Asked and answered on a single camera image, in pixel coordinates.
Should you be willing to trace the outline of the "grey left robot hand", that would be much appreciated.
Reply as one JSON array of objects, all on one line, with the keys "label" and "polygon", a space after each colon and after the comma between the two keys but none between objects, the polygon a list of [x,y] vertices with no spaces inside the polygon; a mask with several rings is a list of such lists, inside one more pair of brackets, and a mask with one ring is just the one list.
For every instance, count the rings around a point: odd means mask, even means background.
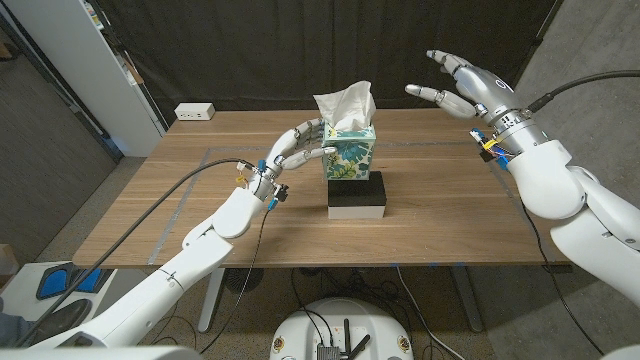
[{"label": "grey left robot hand", "polygon": [[322,141],[323,131],[324,121],[321,118],[307,120],[286,131],[274,143],[265,159],[258,162],[248,189],[264,200],[274,191],[275,180],[284,170],[293,170],[311,159],[335,153],[337,148],[333,146],[307,149],[308,145]]}]

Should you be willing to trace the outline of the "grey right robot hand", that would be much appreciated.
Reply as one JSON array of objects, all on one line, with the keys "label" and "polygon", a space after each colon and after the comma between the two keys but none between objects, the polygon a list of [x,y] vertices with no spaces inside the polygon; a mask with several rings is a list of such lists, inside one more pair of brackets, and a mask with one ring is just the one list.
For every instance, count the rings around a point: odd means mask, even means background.
[{"label": "grey right robot hand", "polygon": [[536,122],[525,114],[513,89],[501,78],[454,54],[429,50],[427,56],[453,77],[457,92],[408,84],[405,86],[408,94],[433,102],[456,118],[480,118],[493,129],[499,146],[514,155],[548,141]]}]

